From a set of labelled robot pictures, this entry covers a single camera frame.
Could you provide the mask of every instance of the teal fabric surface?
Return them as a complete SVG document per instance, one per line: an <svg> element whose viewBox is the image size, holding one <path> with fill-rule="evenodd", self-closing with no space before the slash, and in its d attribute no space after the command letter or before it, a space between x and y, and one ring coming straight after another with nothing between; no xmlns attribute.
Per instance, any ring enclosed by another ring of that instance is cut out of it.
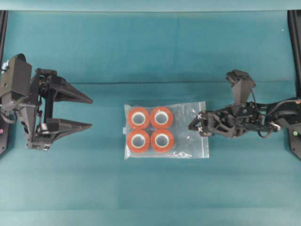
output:
<svg viewBox="0 0 301 226"><path fill-rule="evenodd" d="M1 10L204 12L300 9L299 0L1 0Z"/></svg>
<svg viewBox="0 0 301 226"><path fill-rule="evenodd" d="M92 123L93 127L58 140L48 152L27 150L23 128L16 124L9 151L0 159L1 225L299 225L301 162L289 151L286 131L268 139L255 133L238 139L210 138L209 159L124 160L124 104L205 100L208 109L223 107L233 103L230 86L224 81L232 67L252 71L258 102L295 95L286 12L255 15L10 13L4 58L23 52L33 68L57 69L94 99L94 104L55 104L54 117ZM125 26L129 17L141 25ZM161 29L152 25L155 18ZM175 18L189 23L171 34L168 28ZM214 26L206 27L213 20ZM103 36L105 31L99 30L108 24L111 30ZM227 34L225 26L235 27L235 34ZM152 38L135 38L147 33L147 27L152 28ZM217 36L217 27L224 33ZM186 35L187 29L195 33ZM207 44L200 46L201 34ZM138 46L122 50L125 39ZM184 63L172 60L170 66L169 51L180 46L180 39L182 49L191 48L196 54L188 54ZM166 55L158 57L152 52L155 43L160 43L159 51L168 40L173 44ZM263 53L256 48L259 45ZM197 64L205 60L201 47L210 53L203 66ZM231 59L234 49L240 53ZM144 58L147 50L152 57ZM112 53L114 66L105 61L108 53ZM127 57L118 59L121 53ZM197 74L182 71L178 76L182 64L190 60ZM144 62L152 65L151 70Z"/></svg>
<svg viewBox="0 0 301 226"><path fill-rule="evenodd" d="M19 52L76 83L225 81L233 68L256 81L295 73L285 11L10 12L4 59Z"/></svg>

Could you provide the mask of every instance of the tape roll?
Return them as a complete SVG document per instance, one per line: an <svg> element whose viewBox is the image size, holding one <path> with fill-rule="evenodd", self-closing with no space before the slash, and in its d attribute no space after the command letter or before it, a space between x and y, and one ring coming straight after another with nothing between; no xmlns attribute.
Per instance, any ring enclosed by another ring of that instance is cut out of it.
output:
<svg viewBox="0 0 301 226"><path fill-rule="evenodd" d="M156 152L168 152L174 146L174 136L167 129L155 130L151 135L150 145Z"/></svg>
<svg viewBox="0 0 301 226"><path fill-rule="evenodd" d="M135 153L146 152L150 146L150 136L144 130L133 130L127 136L127 146Z"/></svg>
<svg viewBox="0 0 301 226"><path fill-rule="evenodd" d="M157 129L167 129L173 121L173 113L167 107L156 107L150 113L150 122Z"/></svg>
<svg viewBox="0 0 301 226"><path fill-rule="evenodd" d="M145 129L150 124L150 114L144 107L132 108L128 113L127 122L133 129Z"/></svg>

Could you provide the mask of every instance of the black frame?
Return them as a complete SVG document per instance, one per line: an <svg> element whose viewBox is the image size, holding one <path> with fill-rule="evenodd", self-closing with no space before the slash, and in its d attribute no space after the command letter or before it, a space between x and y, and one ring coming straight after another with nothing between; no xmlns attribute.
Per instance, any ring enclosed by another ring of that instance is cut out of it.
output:
<svg viewBox="0 0 301 226"><path fill-rule="evenodd" d="M287 21L296 69L296 96L301 97L301 10L289 10L287 12ZM288 134L291 151L301 158L301 135L293 129L289 129Z"/></svg>

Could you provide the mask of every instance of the orange tape roll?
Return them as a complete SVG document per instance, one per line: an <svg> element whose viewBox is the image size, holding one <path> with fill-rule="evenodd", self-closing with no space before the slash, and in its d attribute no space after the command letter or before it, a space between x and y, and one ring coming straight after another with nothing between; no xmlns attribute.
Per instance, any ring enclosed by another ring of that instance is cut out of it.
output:
<svg viewBox="0 0 301 226"><path fill-rule="evenodd" d="M127 136L127 146L135 153L146 152L150 146L150 136L144 130L133 130Z"/></svg>
<svg viewBox="0 0 301 226"><path fill-rule="evenodd" d="M132 108L128 113L127 122L133 129L145 129L150 124L150 114L144 107Z"/></svg>
<svg viewBox="0 0 301 226"><path fill-rule="evenodd" d="M173 113L167 107L156 107L150 113L150 122L157 129L171 127L173 120Z"/></svg>
<svg viewBox="0 0 301 226"><path fill-rule="evenodd" d="M167 129L158 129L152 133L150 144L156 152L168 152L174 146L174 136Z"/></svg>

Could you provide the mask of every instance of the metal frame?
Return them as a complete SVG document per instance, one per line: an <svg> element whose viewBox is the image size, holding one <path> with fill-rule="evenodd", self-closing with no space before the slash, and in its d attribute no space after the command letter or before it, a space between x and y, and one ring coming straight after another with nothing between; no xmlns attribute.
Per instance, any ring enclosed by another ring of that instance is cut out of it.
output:
<svg viewBox="0 0 301 226"><path fill-rule="evenodd" d="M8 11L0 11L0 65L2 65L7 22ZM4 153L7 149L9 129L10 124L6 123L3 118L0 117L0 154Z"/></svg>
<svg viewBox="0 0 301 226"><path fill-rule="evenodd" d="M287 21L296 69L296 96L301 97L301 10L289 10L287 12ZM297 134L293 129L289 129L288 134L291 151L295 155L301 156L301 135Z"/></svg>

